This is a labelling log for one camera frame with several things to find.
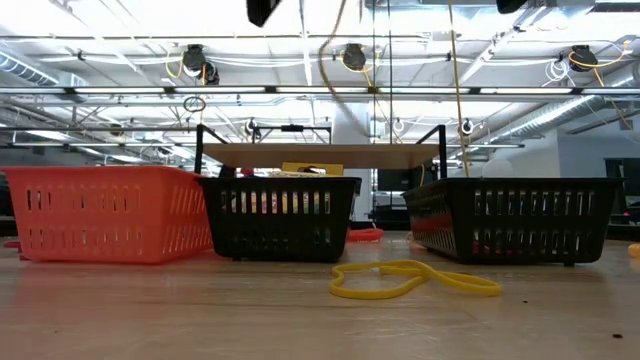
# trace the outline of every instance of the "orange plastic basket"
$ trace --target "orange plastic basket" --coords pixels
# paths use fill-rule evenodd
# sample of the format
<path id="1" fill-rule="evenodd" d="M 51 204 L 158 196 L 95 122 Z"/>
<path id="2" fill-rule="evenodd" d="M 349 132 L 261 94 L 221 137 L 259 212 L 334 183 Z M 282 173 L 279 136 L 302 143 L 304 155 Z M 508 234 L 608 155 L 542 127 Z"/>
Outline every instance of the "orange plastic basket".
<path id="1" fill-rule="evenodd" d="M 162 166 L 2 171 L 30 260 L 154 264 L 212 248 L 199 175 Z"/>

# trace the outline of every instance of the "workbench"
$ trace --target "workbench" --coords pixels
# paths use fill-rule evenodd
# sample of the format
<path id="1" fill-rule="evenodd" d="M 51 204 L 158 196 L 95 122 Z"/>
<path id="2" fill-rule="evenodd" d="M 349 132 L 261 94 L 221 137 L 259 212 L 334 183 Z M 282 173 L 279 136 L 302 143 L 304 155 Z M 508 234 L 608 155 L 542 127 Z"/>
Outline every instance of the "workbench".
<path id="1" fill-rule="evenodd" d="M 329 294 L 332 264 L 35 263 L 0 249 L 3 359 L 637 359 L 640 260 L 607 241 L 594 264 L 464 266 L 410 244 L 350 243 L 342 262 L 411 258 L 486 277 L 501 297 L 433 281 L 396 299 Z M 350 273 L 346 285 L 406 279 Z"/>

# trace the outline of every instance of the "ceiling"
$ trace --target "ceiling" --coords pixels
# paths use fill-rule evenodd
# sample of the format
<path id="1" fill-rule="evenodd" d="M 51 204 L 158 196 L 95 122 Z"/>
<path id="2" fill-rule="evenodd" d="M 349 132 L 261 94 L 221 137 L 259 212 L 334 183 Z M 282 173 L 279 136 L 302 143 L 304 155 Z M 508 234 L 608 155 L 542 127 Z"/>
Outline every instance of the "ceiling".
<path id="1" fill-rule="evenodd" d="M 451 25 L 445 6 L 405 5 L 389 9 L 378 6 L 374 12 L 359 0 L 347 0 L 338 36 L 323 54 L 318 51 L 332 32 L 340 0 L 284 0 L 264 28 L 248 22 L 244 1 L 21 0 L 12 2 L 11 6 L 0 6 L 0 52 L 19 57 L 52 76 L 74 74 L 91 86 L 191 86 L 194 82 L 198 85 L 184 72 L 174 79 L 166 69 L 168 66 L 178 72 L 179 55 L 188 44 L 204 45 L 206 55 L 219 72 L 220 85 L 322 86 L 318 62 L 323 61 L 334 85 L 367 86 L 363 73 L 348 71 L 339 60 L 346 43 L 363 45 L 371 66 L 369 75 L 373 79 L 375 72 L 376 86 L 453 85 L 454 66 L 448 61 L 452 49 Z M 627 50 L 631 51 L 621 61 L 601 70 L 606 82 L 607 74 L 635 60 L 640 51 L 636 37 L 638 13 L 585 14 L 584 11 L 554 10 L 524 28 L 526 31 L 513 32 L 513 24 L 522 11 L 500 15 L 492 1 L 478 1 L 477 5 L 454 9 L 459 75 L 468 75 L 464 86 L 570 86 L 566 76 L 550 81 L 548 75 L 550 64 L 560 53 L 566 56 L 572 45 L 589 45 L 599 61 L 606 63 L 619 57 L 627 40 Z M 303 28 L 306 37 L 302 36 Z M 484 58 L 486 61 L 470 71 L 473 61 L 492 46 Z M 374 52 L 377 54 L 375 66 Z M 569 71 L 567 74 L 578 86 L 595 81 L 593 72 Z M 4 72 L 0 72 L 0 85 L 33 86 Z M 230 141 L 239 142 L 242 137 L 238 134 L 251 118 L 268 125 L 316 123 L 323 126 L 330 124 L 336 114 L 335 103 L 329 98 L 313 101 L 313 109 L 309 97 L 265 106 L 274 98 L 243 96 L 243 103 L 238 104 L 235 96 L 220 95 L 215 100 L 220 101 L 220 106 L 210 106 L 194 116 L 200 121 L 202 115 L 203 122 L 215 127 Z M 37 107 L 39 99 L 22 96 L 18 100 Z M 375 107 L 375 120 L 384 127 L 384 117 L 391 109 L 386 99 L 380 100 L 383 101 Z M 368 102 L 369 116 L 373 118 L 374 103 Z M 464 101 L 461 110 L 464 118 L 497 130 L 541 105 L 542 102 L 509 99 Z M 95 108 L 79 106 L 76 116 L 86 117 L 83 124 L 91 126 L 110 123 L 171 126 L 176 122 L 174 111 L 182 112 L 180 107 L 169 106 L 112 106 L 91 113 Z M 41 110 L 57 118 L 73 116 L 70 107 L 48 106 Z M 450 125 L 450 136 L 457 136 L 458 108 L 450 99 L 394 101 L 393 118 L 402 123 L 403 141 L 417 140 L 436 124 Z M 388 130 L 377 135 L 381 141 L 389 139 Z M 168 140 L 186 140 L 193 138 L 193 133 L 167 136 Z M 272 142 L 313 140 L 320 141 L 316 137 L 275 132 L 269 139 Z"/>

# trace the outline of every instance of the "yellow rubber band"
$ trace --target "yellow rubber band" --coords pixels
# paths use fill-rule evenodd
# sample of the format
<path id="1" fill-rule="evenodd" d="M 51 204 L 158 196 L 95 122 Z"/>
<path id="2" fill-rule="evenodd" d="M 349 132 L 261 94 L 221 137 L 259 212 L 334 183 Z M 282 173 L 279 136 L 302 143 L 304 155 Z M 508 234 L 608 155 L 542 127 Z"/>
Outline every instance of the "yellow rubber band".
<path id="1" fill-rule="evenodd" d="M 355 290 L 344 288 L 344 272 L 380 268 L 380 274 L 414 276 L 404 284 L 382 290 Z M 379 300 L 391 299 L 408 293 L 414 287 L 434 279 L 442 285 L 449 286 L 460 291 L 484 295 L 497 296 L 502 292 L 500 284 L 481 277 L 464 275 L 452 272 L 437 271 L 431 266 L 415 260 L 380 261 L 365 264 L 338 265 L 331 269 L 335 277 L 329 284 L 329 292 L 335 296 L 347 299 Z"/>

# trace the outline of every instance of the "wooden platform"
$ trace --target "wooden platform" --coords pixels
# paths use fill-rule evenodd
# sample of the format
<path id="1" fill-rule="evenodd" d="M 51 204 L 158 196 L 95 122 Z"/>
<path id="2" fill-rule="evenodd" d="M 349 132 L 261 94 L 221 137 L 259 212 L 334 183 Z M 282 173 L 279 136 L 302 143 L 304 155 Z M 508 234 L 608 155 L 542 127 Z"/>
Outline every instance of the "wooden platform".
<path id="1" fill-rule="evenodd" d="M 204 154 L 235 168 L 279 168 L 283 162 L 342 164 L 349 169 L 411 169 L 438 155 L 434 144 L 206 144 Z"/>
<path id="2" fill-rule="evenodd" d="M 638 359 L 640 260 L 609 241 L 590 265 L 475 267 L 350 244 L 344 261 L 413 258 L 500 282 L 483 298 L 428 282 L 397 299 L 334 297 L 329 264 L 20 262 L 0 249 L 3 359 Z M 354 287 L 400 278 L 350 274 Z M 622 339 L 613 338 L 621 334 Z"/>

